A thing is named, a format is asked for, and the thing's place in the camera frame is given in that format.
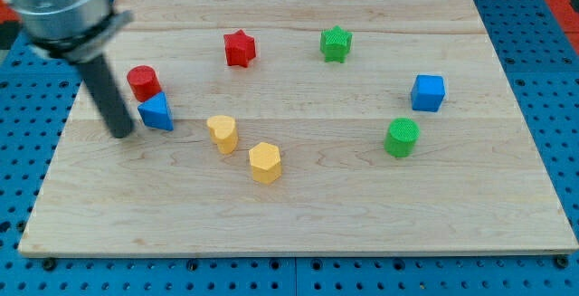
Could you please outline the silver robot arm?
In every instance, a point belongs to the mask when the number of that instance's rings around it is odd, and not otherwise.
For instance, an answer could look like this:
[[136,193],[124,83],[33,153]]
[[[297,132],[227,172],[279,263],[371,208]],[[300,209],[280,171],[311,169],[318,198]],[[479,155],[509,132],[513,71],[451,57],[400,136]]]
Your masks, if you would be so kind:
[[111,0],[7,0],[43,58],[90,62],[133,20],[117,12]]

